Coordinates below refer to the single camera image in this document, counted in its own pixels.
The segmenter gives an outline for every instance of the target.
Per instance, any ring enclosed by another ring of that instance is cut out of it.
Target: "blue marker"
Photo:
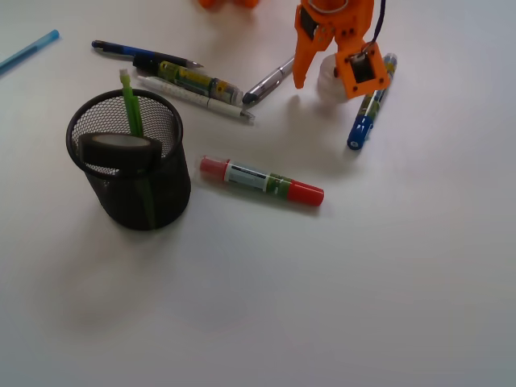
[[[43,38],[37,40],[30,46],[26,46],[22,51],[18,51],[10,58],[5,59],[2,63],[0,63],[0,75],[2,75],[8,69],[11,69],[14,66],[16,66],[19,62],[25,60],[36,51],[39,51],[41,48],[47,46],[54,40],[57,40],[58,38],[59,32],[57,30],[54,30],[52,32],[49,32]]]
[[[175,65],[186,67],[187,69],[198,69],[203,67],[197,62],[193,62],[188,59],[180,58],[179,56],[162,54],[160,52],[142,50],[141,48],[134,48],[129,46],[122,46],[121,44],[108,43],[102,40],[94,40],[91,42],[91,46],[97,51],[105,52],[109,54],[115,54],[120,56],[130,56],[131,59],[138,54],[139,56],[146,56],[149,59],[157,60],[158,62],[170,62]]]
[[[384,57],[384,63],[387,68],[387,73],[392,81],[394,73],[396,72],[397,56],[394,54],[387,54]],[[368,94],[362,101],[352,132],[349,134],[349,138],[347,139],[347,145],[353,151],[358,151],[364,146],[365,139],[367,138],[369,131],[374,126],[374,120],[380,111],[381,103],[387,90],[388,89],[378,90],[375,91],[374,94]]]

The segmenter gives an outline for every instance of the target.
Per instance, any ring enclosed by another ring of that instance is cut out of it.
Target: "black mesh pen holder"
[[[167,226],[183,213],[191,185],[177,110],[154,93],[135,89],[134,95],[139,99],[144,136],[161,142],[160,163],[150,170],[128,172],[81,161],[81,135],[131,134],[122,90],[99,95],[79,109],[68,126],[66,148],[107,214],[125,227],[148,231]]]

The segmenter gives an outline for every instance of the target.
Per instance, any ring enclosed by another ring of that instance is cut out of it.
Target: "orange robot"
[[[199,0],[199,3],[205,8],[210,8],[215,5],[217,0]],[[247,8],[254,8],[260,0],[235,0],[237,4],[246,6]]]
[[[340,77],[349,99],[389,87],[390,78],[377,44],[385,14],[381,0],[380,19],[374,38],[365,43],[371,27],[374,0],[301,0],[296,13],[298,45],[293,63],[296,87],[305,84],[306,73],[317,52],[328,49],[335,39],[335,77]]]

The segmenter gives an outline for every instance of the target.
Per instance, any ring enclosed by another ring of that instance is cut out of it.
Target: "marker cap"
[[[324,200],[324,191],[312,185],[292,180],[287,200],[319,207]]]
[[[203,176],[219,181],[224,180],[228,164],[228,159],[212,156],[203,156],[198,162],[199,170]]]

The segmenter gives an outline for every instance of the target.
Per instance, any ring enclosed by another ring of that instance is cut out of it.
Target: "green pen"
[[[126,69],[120,70],[120,81],[122,82],[123,101],[126,104],[127,119],[129,120],[129,128],[131,134],[143,137],[144,126],[139,111],[139,101],[131,88],[131,77]],[[147,220],[151,228],[156,228],[156,214],[154,213],[154,201],[152,200],[152,188],[148,179],[137,180],[136,189],[144,200],[144,209]]]
[[[139,112],[138,97],[135,97],[135,95],[132,93],[131,77],[129,77],[127,69],[120,70],[120,81],[123,85],[123,101],[126,104],[127,119],[129,120],[131,134],[137,135],[138,137],[143,137],[144,131],[142,128],[141,114]]]

